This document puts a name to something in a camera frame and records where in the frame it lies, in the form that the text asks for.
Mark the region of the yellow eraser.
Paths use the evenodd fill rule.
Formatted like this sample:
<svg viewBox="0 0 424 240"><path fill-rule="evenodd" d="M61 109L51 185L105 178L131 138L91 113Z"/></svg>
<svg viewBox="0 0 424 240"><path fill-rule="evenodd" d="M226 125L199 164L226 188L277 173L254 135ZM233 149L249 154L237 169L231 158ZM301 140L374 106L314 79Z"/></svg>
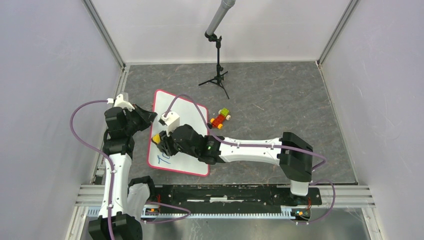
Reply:
<svg viewBox="0 0 424 240"><path fill-rule="evenodd" d="M156 134L151 138L151 141L155 144L158 145L161 143L161 136L160 134Z"/></svg>

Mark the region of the pink framed whiteboard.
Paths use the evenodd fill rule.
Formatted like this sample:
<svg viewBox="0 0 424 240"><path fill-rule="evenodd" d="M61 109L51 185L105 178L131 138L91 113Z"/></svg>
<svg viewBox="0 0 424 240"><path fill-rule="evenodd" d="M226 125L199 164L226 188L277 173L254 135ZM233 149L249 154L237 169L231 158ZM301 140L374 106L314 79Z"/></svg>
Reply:
<svg viewBox="0 0 424 240"><path fill-rule="evenodd" d="M168 156L151 141L148 144L147 164L154 169L206 177L210 172L209 165L199 161L195 156L180 152L180 150L194 150L193 146L188 146L188 144L196 144L198 141L194 133L202 136L209 134L208 128L204 125L208 114L205 106L201 104L194 106L188 97L179 97L167 115L168 118L179 115L178 124L171 127L172 131L169 136L161 141L161 143L167 143L176 154Z"/></svg>

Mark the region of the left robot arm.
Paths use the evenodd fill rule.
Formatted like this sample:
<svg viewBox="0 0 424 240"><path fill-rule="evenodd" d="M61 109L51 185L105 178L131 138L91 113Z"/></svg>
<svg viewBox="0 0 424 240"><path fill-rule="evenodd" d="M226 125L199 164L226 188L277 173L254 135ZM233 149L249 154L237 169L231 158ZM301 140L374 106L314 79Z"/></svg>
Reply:
<svg viewBox="0 0 424 240"><path fill-rule="evenodd" d="M107 128L103 135L105 187L100 211L88 223L94 240L141 240L144 204L157 198L150 176L129 180L135 140L134 134L148 129L157 113L136 104L131 109L114 106L104 113Z"/></svg>

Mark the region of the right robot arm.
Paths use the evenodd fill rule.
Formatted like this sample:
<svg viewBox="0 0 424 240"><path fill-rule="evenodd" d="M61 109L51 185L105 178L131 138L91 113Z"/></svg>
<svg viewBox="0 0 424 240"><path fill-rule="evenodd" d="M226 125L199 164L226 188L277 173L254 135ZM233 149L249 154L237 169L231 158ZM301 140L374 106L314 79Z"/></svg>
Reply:
<svg viewBox="0 0 424 240"><path fill-rule="evenodd" d="M182 153L207 165L248 161L279 166L290 180L289 199L302 204L309 198L313 150L292 132L267 140L239 140L201 135L184 124L170 133L161 131L151 141L168 157Z"/></svg>

